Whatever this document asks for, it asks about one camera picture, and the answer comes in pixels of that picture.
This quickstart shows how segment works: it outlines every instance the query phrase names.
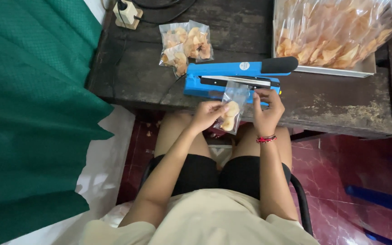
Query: black shorts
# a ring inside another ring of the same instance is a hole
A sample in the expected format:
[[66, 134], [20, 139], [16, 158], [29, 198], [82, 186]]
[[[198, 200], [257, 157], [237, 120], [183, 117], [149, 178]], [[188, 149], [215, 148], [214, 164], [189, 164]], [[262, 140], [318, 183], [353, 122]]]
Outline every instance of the black shorts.
[[[155, 168], [164, 155], [150, 160], [151, 169]], [[282, 164], [287, 183], [290, 183], [291, 171]], [[243, 156], [229, 160], [222, 171], [216, 168], [216, 162], [199, 155], [188, 154], [173, 189], [172, 196], [199, 189], [221, 188], [237, 191], [260, 199], [260, 157]]]

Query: red tile floor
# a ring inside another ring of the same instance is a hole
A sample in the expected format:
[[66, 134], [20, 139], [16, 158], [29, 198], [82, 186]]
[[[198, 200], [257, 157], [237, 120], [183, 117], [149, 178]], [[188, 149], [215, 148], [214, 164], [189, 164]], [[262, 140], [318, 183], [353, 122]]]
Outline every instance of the red tile floor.
[[[158, 127], [136, 120], [117, 204], [133, 200], [152, 158]], [[293, 174], [307, 194], [314, 236], [321, 245], [377, 245], [362, 228], [392, 239], [392, 210], [352, 198], [353, 184], [392, 194], [392, 139], [328, 136], [293, 144]], [[291, 186], [297, 206], [297, 198]]]

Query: black chair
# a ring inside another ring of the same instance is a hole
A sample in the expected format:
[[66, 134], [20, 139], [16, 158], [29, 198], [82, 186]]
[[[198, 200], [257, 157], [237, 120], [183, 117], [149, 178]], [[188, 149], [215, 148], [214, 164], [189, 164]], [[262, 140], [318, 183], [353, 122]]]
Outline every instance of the black chair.
[[[153, 170], [154, 169], [152, 167], [152, 164], [148, 164], [148, 166], [143, 172], [142, 180], [140, 181], [139, 190], [142, 188], [143, 183], [148, 179], [149, 175]], [[301, 183], [299, 182], [299, 180], [293, 174], [291, 174], [290, 181], [297, 193], [297, 199], [299, 201], [299, 209], [301, 212], [302, 226], [304, 230], [312, 236], [313, 233], [311, 227], [311, 218], [309, 217], [308, 202], [306, 201], [304, 189]]]

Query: person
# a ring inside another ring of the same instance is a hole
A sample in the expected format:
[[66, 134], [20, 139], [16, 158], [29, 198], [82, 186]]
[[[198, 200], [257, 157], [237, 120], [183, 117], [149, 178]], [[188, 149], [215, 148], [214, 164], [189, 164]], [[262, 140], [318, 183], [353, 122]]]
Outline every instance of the person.
[[[269, 103], [262, 110], [260, 102]], [[218, 173], [202, 131], [228, 110], [199, 104], [192, 116], [166, 114], [154, 169], [118, 228], [90, 221], [82, 245], [318, 245], [298, 222], [288, 187], [290, 134], [277, 123], [285, 108], [274, 90], [256, 89], [253, 125]], [[257, 142], [257, 138], [267, 140]]]

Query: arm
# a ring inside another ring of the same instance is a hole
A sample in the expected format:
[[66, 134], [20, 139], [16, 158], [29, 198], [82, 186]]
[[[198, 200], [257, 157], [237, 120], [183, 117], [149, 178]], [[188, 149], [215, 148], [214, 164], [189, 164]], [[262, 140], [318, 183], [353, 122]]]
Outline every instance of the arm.
[[[260, 102], [269, 103], [263, 111]], [[253, 96], [254, 124], [259, 136], [271, 136], [284, 113], [284, 105], [274, 90], [255, 90]], [[260, 212], [267, 218], [275, 214], [287, 220], [298, 220], [296, 207], [285, 180], [284, 170], [275, 142], [260, 144]]]
[[143, 184], [134, 204], [119, 227], [146, 221], [158, 227], [166, 214], [167, 204], [182, 165], [197, 134], [210, 127], [227, 110], [220, 101], [200, 103], [190, 125], [185, 128], [160, 163]]

